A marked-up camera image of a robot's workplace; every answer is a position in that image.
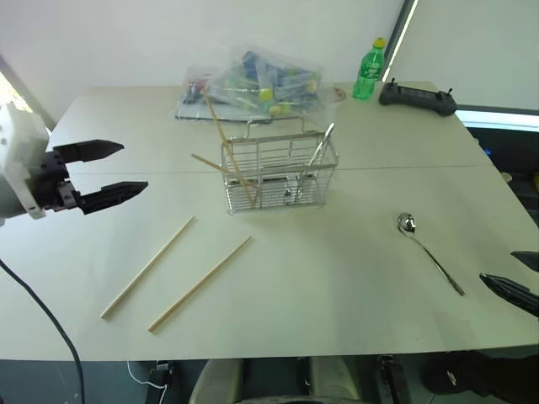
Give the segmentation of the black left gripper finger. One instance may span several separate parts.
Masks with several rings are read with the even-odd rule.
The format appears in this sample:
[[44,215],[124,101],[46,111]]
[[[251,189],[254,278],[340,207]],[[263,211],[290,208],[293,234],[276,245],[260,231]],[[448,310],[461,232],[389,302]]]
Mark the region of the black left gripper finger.
[[107,140],[91,140],[71,143],[62,146],[54,146],[52,150],[64,163],[91,162],[106,158],[120,150],[124,146],[120,143]]
[[121,205],[129,199],[136,197],[146,187],[148,182],[125,181],[102,187],[91,194],[78,195],[78,208],[89,215],[100,210]]

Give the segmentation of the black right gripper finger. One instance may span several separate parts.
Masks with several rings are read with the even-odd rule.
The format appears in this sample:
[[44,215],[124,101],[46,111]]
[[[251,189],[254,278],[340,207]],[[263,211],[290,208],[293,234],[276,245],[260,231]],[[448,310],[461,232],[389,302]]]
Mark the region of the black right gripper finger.
[[511,256],[519,260],[526,267],[533,271],[539,270],[539,252],[533,251],[513,251]]
[[510,279],[490,274],[480,274],[479,278],[498,297],[534,317],[538,317],[538,295],[532,293],[525,286]]

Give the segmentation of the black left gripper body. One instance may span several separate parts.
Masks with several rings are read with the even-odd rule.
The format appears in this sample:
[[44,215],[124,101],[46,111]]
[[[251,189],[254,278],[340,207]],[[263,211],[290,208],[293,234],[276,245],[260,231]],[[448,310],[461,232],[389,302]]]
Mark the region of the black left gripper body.
[[29,189],[40,208],[55,212],[79,208],[80,194],[59,151],[47,151],[29,173]]

